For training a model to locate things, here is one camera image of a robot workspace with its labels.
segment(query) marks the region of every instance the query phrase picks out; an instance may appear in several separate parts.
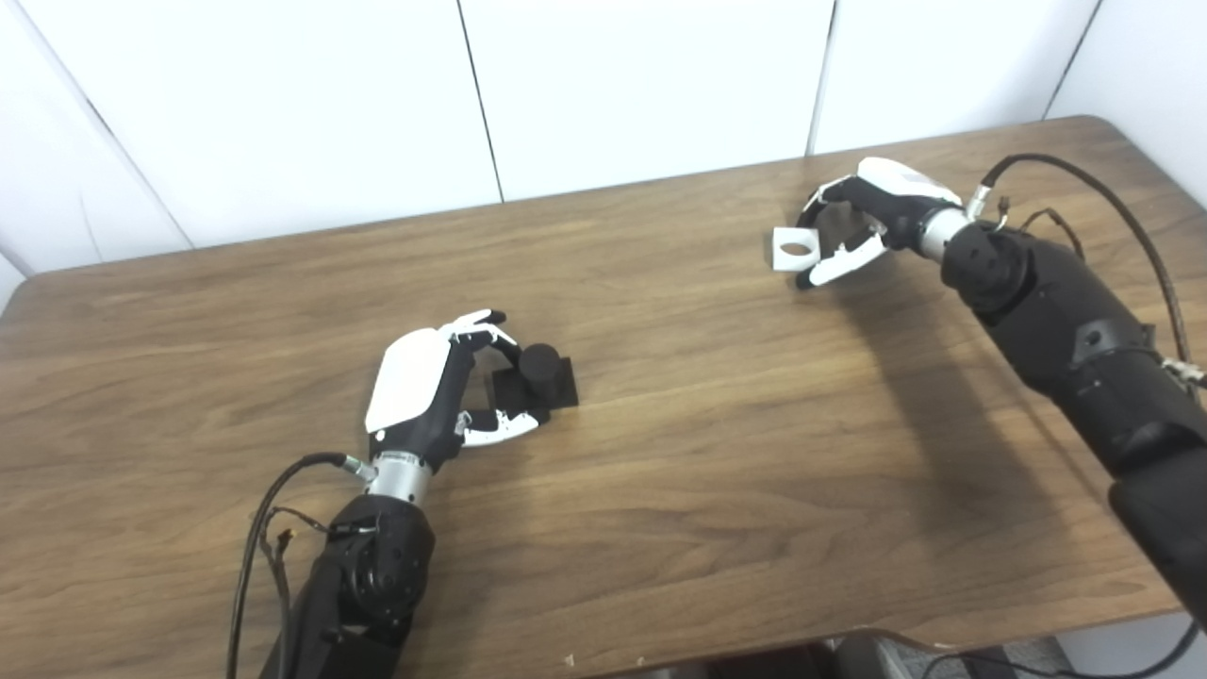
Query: white wall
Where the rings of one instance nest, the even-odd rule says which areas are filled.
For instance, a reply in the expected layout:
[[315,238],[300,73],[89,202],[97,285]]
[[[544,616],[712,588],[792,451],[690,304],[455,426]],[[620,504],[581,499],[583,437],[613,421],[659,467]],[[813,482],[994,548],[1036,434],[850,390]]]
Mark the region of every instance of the white wall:
[[451,0],[23,0],[197,245],[498,200]]
[[1042,118],[1096,1],[839,0],[812,151]]
[[1049,117],[1114,123],[1207,205],[1207,2],[1103,0]]
[[[1203,2],[1103,0],[1049,117],[1106,118],[1207,204],[1205,25]],[[1186,624],[1188,616],[1171,615],[1062,634],[1060,642],[1077,669],[1114,674],[1160,658]],[[1200,634],[1189,656],[1161,679],[1205,675],[1207,643]]]
[[24,270],[188,246],[87,106],[0,1],[0,253]]
[[801,156],[832,0],[461,0],[506,199]]
[[4,312],[13,291],[16,291],[17,286],[24,280],[25,276],[17,270],[17,267],[12,265],[12,263],[4,256],[0,256],[0,314]]

